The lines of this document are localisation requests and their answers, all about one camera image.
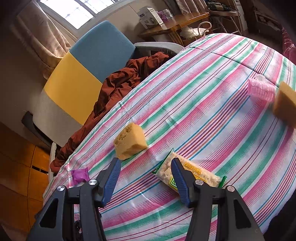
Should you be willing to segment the green rice cracker packet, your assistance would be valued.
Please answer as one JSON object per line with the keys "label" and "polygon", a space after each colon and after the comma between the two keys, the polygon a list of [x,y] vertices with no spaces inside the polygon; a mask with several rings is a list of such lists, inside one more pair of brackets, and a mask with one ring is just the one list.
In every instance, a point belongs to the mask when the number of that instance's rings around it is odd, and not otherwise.
{"label": "green rice cracker packet", "polygon": [[177,185],[171,172],[171,161],[173,158],[178,158],[184,169],[192,172],[195,179],[202,180],[203,182],[207,183],[209,186],[212,187],[221,188],[224,185],[224,182],[227,178],[226,176],[219,177],[211,173],[210,171],[200,167],[199,165],[193,163],[189,159],[186,159],[181,155],[175,153],[174,149],[171,149],[171,151],[168,153],[165,159],[163,159],[163,161],[161,161],[158,164],[158,166],[152,171],[152,173],[155,174],[159,178],[159,180],[164,182],[166,185],[168,185],[176,192],[178,191]]}

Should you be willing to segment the small tan sponge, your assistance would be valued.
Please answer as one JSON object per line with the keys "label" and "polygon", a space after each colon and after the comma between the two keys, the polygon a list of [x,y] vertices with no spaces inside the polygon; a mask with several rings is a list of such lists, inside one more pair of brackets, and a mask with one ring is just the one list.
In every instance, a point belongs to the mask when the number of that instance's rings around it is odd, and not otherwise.
{"label": "small tan sponge", "polygon": [[126,160],[148,148],[144,131],[135,123],[129,123],[113,141],[116,157]]}

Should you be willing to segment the wooden wardrobe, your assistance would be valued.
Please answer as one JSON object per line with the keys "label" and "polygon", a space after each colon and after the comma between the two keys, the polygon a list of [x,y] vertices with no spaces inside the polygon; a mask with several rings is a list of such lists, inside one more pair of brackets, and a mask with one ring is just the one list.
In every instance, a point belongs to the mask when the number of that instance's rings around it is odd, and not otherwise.
{"label": "wooden wardrobe", "polygon": [[1,124],[1,240],[25,240],[43,207],[49,150]]}

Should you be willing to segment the black foam roll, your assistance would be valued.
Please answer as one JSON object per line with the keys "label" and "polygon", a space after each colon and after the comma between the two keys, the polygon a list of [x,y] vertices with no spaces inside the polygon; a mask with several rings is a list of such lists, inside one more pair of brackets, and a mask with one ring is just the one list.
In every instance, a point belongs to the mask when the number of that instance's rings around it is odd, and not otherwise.
{"label": "black foam roll", "polygon": [[53,141],[47,137],[33,122],[33,114],[27,111],[21,120],[22,124],[39,140],[41,140],[47,147],[51,147]]}

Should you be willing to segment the orange sponge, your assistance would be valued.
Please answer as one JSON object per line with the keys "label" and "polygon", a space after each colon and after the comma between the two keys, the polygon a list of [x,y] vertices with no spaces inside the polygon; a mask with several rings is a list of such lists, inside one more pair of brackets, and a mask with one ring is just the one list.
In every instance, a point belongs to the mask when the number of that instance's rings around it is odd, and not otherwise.
{"label": "orange sponge", "polygon": [[292,128],[296,127],[296,92],[281,82],[273,103],[273,114]]}

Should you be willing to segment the striped bedspread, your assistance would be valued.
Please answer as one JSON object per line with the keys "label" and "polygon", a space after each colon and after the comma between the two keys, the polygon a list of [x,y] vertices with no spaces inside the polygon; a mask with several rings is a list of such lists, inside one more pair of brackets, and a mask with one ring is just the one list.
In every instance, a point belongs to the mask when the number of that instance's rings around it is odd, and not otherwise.
{"label": "striped bedspread", "polygon": [[108,112],[44,199],[59,185],[71,187],[74,169],[96,177],[115,156],[116,136],[136,123],[149,147],[122,162],[112,199],[100,210],[108,240],[185,238],[192,211],[153,174],[170,151],[225,177],[265,232],[295,190],[295,130],[268,102],[248,95],[257,74],[295,88],[295,65],[257,41],[220,33],[190,44]]}

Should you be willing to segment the rust brown blanket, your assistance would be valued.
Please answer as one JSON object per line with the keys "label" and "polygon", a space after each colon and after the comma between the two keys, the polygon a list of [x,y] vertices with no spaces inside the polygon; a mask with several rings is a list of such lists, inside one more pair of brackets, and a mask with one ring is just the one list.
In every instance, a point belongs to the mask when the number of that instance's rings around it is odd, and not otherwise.
{"label": "rust brown blanket", "polygon": [[170,55],[157,52],[152,56],[130,59],[124,68],[111,73],[104,80],[98,100],[84,125],[68,139],[63,147],[56,151],[55,160],[50,165],[51,171],[55,175],[58,174],[69,156],[115,104],[169,59],[171,59]]}

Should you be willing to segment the beige curtain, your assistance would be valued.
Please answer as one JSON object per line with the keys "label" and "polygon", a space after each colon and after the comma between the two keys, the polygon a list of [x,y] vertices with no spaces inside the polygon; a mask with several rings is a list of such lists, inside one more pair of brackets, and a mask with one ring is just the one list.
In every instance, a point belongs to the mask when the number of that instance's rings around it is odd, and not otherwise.
{"label": "beige curtain", "polygon": [[31,1],[21,10],[10,29],[38,62],[45,79],[49,79],[71,48],[65,36],[36,1]]}

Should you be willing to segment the wooden side table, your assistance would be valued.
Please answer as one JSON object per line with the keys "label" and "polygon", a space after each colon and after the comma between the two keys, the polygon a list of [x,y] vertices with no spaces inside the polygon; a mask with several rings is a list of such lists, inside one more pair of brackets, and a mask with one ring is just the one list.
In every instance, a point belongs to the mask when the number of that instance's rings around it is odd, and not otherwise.
{"label": "wooden side table", "polygon": [[155,39],[156,36],[166,35],[173,43],[185,47],[184,41],[181,39],[181,36],[179,34],[180,29],[206,19],[209,16],[210,13],[208,12],[203,14],[190,13],[185,15],[175,15],[161,25],[144,30],[142,33],[138,34],[138,37],[148,42],[152,39]]}

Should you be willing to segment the window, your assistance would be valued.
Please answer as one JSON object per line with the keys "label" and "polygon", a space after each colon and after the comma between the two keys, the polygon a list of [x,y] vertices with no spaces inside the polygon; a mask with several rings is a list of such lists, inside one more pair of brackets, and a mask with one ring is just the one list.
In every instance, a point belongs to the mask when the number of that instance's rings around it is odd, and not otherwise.
{"label": "window", "polygon": [[73,30],[102,19],[129,3],[131,1],[37,1],[49,17]]}

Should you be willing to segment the right side curtain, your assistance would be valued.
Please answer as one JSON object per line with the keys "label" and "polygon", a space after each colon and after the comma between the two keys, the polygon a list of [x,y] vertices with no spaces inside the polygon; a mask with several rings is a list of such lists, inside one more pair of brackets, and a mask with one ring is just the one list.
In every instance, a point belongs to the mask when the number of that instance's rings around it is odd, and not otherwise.
{"label": "right side curtain", "polygon": [[173,15],[203,14],[208,11],[204,0],[164,0]]}

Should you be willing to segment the white product box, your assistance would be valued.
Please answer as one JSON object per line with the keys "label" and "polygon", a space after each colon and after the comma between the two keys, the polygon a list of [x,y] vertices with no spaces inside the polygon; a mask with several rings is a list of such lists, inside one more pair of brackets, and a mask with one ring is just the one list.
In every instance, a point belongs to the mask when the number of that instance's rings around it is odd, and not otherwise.
{"label": "white product box", "polygon": [[137,15],[139,16],[139,22],[145,29],[154,28],[164,23],[155,9],[148,6],[141,8]]}

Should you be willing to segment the white bed rail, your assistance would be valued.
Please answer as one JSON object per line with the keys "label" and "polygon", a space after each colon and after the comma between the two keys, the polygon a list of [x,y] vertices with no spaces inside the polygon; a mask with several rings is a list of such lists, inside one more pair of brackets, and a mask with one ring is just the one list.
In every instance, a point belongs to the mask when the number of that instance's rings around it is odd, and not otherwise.
{"label": "white bed rail", "polygon": [[56,149],[57,149],[57,144],[55,142],[53,142],[52,145],[51,145],[50,158],[49,158],[49,170],[48,170],[49,183],[54,178],[54,173],[51,171],[50,165],[55,160]]}

